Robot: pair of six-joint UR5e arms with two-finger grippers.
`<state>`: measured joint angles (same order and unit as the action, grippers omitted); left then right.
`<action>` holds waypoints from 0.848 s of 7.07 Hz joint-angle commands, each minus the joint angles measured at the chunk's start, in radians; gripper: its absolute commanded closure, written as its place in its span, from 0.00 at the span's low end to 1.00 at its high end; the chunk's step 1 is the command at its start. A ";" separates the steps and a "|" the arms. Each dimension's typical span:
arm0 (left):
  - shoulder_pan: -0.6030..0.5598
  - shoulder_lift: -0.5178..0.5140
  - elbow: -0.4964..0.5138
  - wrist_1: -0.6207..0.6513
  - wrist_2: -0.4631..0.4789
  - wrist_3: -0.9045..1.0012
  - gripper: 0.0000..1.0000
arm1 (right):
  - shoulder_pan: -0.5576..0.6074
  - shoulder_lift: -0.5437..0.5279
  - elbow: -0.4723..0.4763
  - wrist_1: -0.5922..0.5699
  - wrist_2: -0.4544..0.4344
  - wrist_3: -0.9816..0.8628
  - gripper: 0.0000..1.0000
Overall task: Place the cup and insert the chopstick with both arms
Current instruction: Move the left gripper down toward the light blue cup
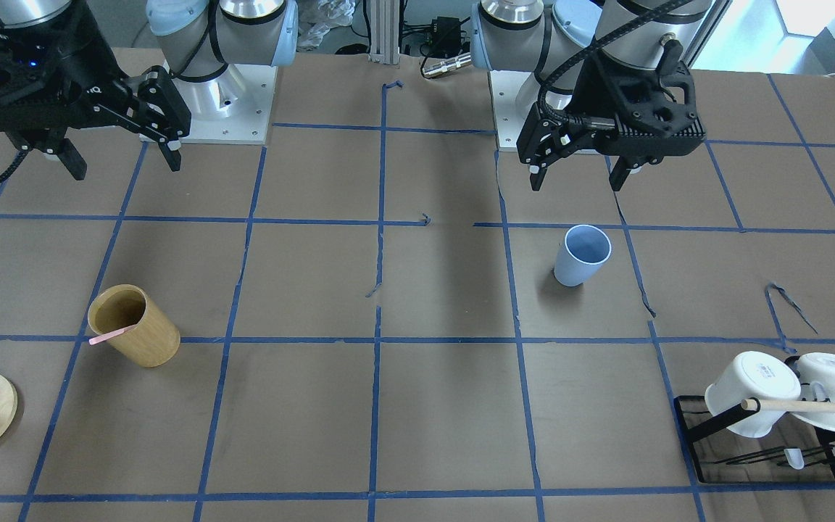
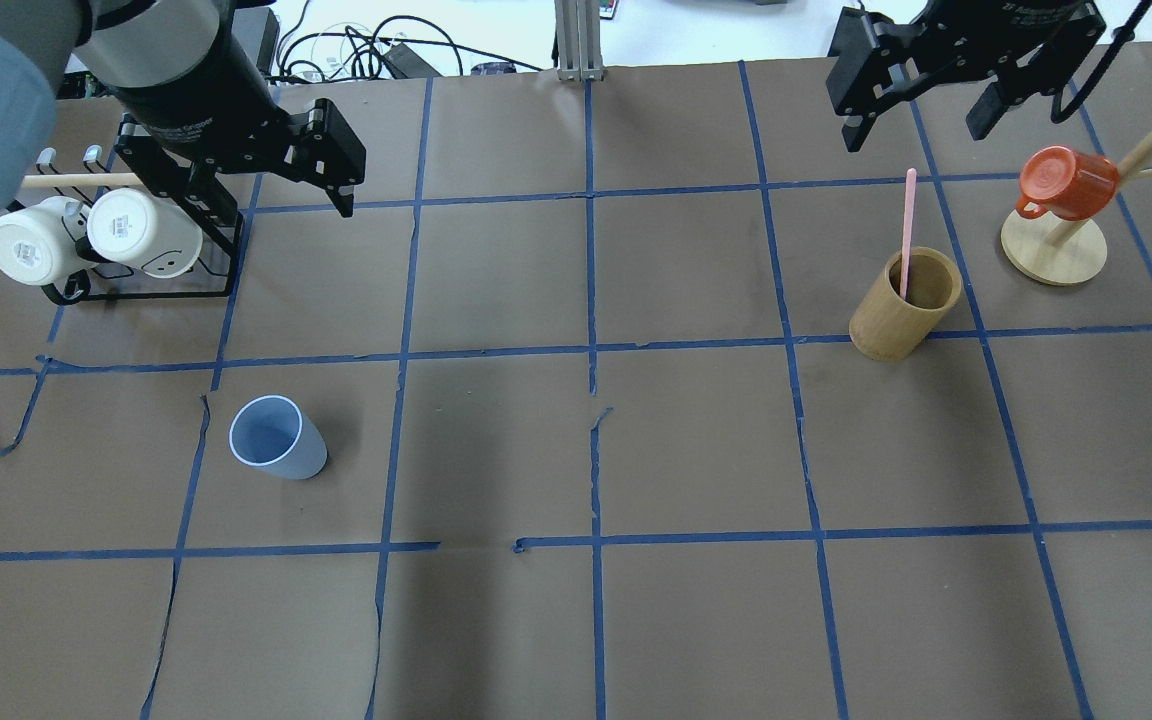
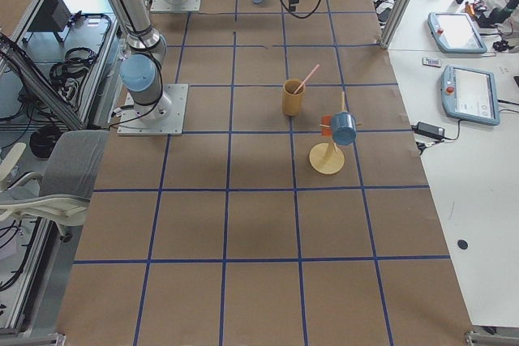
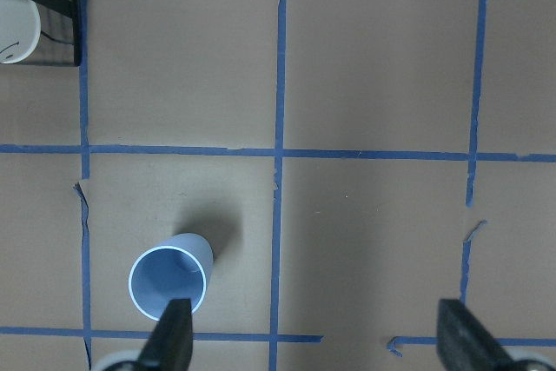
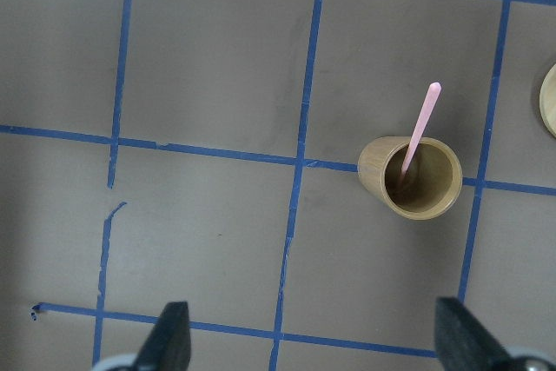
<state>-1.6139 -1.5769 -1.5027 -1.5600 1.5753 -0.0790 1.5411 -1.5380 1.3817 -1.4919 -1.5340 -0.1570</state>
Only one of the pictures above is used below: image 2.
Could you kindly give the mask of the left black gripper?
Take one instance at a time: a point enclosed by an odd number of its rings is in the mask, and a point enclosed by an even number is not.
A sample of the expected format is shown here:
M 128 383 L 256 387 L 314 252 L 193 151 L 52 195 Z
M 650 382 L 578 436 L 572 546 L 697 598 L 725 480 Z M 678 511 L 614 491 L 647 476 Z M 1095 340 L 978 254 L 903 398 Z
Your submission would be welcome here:
M 132 132 L 119 136 L 116 154 L 152 194 L 215 202 L 228 222 L 236 200 L 217 177 L 273 173 L 320 188 L 340 217 L 355 214 L 355 187 L 366 176 L 367 150 L 325 97 L 298 114 L 268 97 L 195 109 L 179 103 L 147 108 L 127 103 L 124 119 Z

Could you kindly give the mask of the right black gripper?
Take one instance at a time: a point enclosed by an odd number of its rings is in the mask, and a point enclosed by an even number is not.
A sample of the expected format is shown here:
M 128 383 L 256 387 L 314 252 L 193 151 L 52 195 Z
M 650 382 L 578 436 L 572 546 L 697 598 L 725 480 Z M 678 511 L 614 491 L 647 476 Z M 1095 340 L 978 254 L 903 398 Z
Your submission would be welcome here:
M 1096 5 L 925 5 L 908 23 L 846 6 L 826 78 L 846 151 L 861 152 L 893 105 L 941 85 L 987 82 L 967 114 L 972 141 L 1033 94 L 1049 97 L 1052 122 L 1064 123 L 1085 99 L 1064 104 L 1062 91 L 1106 29 Z

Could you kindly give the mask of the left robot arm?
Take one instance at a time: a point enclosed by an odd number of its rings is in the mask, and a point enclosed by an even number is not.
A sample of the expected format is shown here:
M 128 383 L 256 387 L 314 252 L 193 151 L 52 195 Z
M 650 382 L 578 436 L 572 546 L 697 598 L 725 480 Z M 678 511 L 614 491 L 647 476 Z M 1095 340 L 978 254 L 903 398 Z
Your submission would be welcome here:
M 77 56 L 150 138 L 118 147 L 147 191 L 229 220 L 218 176 L 273 173 L 351 215 L 364 143 L 329 100 L 279 108 L 232 32 L 234 13 L 233 1 L 0 1 L 0 210 L 50 141 Z

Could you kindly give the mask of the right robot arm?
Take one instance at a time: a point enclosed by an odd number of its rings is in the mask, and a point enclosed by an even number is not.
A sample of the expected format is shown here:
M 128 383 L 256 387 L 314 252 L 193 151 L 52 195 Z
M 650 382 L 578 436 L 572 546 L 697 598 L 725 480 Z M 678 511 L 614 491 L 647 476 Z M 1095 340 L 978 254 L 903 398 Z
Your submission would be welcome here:
M 1030 96 L 1059 94 L 1105 31 L 1093 1 L 929 1 L 905 24 L 846 6 L 826 91 L 847 152 L 859 152 L 887 109 L 931 88 L 986 82 L 965 118 L 983 141 Z

